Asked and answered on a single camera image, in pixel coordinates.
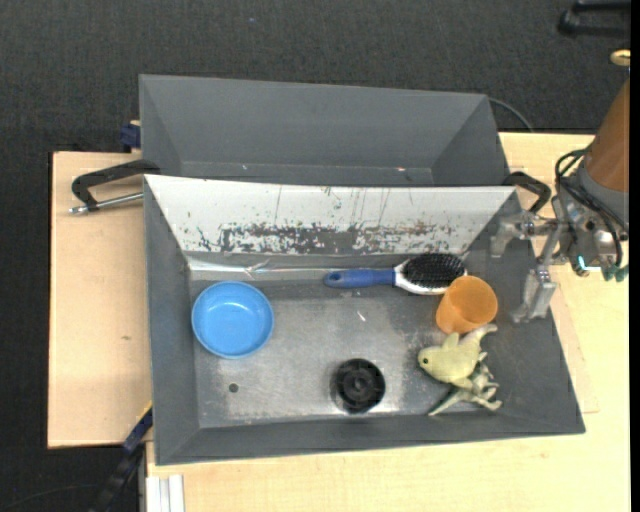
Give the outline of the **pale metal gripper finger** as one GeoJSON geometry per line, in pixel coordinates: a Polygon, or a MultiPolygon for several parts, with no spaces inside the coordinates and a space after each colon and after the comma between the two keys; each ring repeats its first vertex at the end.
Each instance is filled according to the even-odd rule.
{"type": "Polygon", "coordinates": [[[524,280],[521,303],[510,313],[512,321],[519,324],[545,318],[556,288],[547,268],[530,270],[524,280]]]}
{"type": "Polygon", "coordinates": [[[513,239],[527,240],[536,234],[537,215],[529,211],[501,216],[496,232],[490,237],[490,255],[502,257],[513,239]]]}

